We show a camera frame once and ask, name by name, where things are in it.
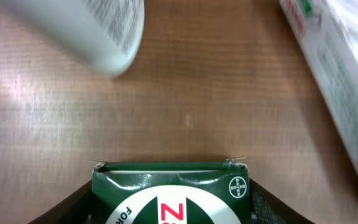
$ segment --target bayer logo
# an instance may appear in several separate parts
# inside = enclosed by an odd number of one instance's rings
[[[247,192],[247,182],[242,177],[231,179],[229,184],[229,192],[235,198],[241,198]]]

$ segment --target white bottle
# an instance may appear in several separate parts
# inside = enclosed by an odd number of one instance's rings
[[[144,0],[0,0],[107,77],[132,63],[142,38]]]

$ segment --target red letter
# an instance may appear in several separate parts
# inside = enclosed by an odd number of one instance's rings
[[[168,205],[165,205],[164,203],[161,204],[161,219],[162,221],[165,221],[165,211],[171,213],[175,218],[178,220],[183,220],[183,204],[179,204],[179,214],[177,214],[172,208],[170,208]]]

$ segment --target wooden table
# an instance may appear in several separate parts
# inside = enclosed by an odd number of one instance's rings
[[[102,161],[247,156],[316,223],[358,222],[358,180],[278,0],[145,1],[117,80],[0,13],[0,223],[43,214]]]

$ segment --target wood grain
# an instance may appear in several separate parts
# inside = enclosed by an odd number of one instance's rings
[[[145,1],[117,80],[0,13],[0,223],[25,223],[102,161],[248,156],[316,223],[358,223],[358,180],[278,0]]]

